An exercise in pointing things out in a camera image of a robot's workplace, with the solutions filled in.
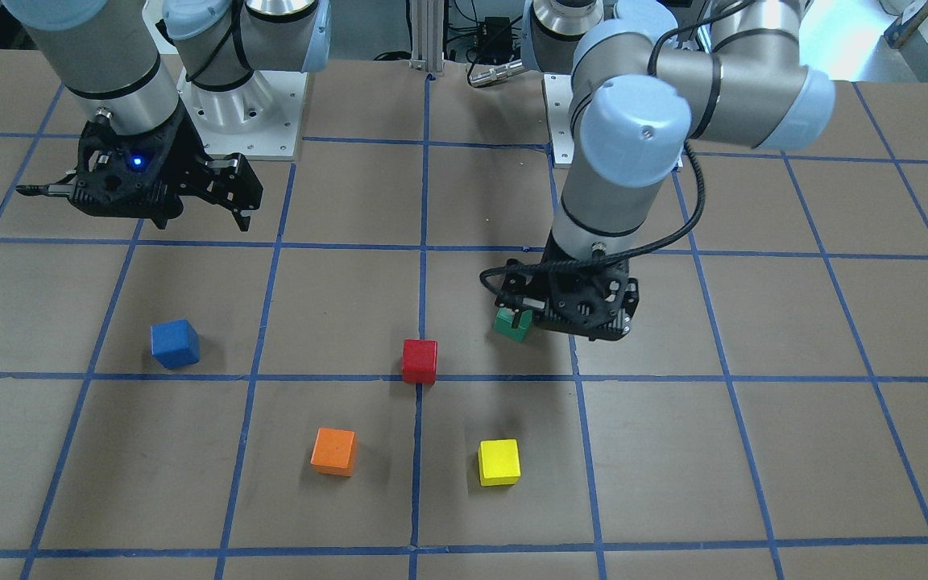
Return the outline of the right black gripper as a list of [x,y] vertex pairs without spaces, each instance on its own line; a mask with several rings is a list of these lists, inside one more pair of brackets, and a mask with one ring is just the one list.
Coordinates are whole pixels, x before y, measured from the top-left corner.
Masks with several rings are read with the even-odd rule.
[[[263,191],[250,160],[240,153],[226,155],[220,160],[199,155],[178,176],[178,195],[195,196],[227,209],[242,232],[250,230],[253,212],[262,204]],[[168,222],[181,213],[183,205],[154,209],[154,225],[166,229]]]

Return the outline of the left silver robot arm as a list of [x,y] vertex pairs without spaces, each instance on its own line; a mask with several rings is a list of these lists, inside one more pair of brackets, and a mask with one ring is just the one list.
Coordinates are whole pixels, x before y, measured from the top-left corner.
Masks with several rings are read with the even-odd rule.
[[633,247],[687,139],[796,151],[835,107],[835,85],[802,63],[804,1],[717,1],[709,52],[659,41],[677,19],[658,1],[528,1],[522,58],[570,75],[574,154],[544,261]]

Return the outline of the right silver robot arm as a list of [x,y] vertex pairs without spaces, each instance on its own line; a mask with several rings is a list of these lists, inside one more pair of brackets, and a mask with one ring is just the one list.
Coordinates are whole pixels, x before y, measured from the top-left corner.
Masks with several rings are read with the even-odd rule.
[[175,82],[125,1],[7,1],[4,7],[87,114],[77,161],[24,196],[65,199],[100,218],[164,229],[195,196],[248,231],[263,185],[250,154],[286,129],[268,73],[317,73],[330,52],[328,1],[166,1],[158,30],[176,48]]

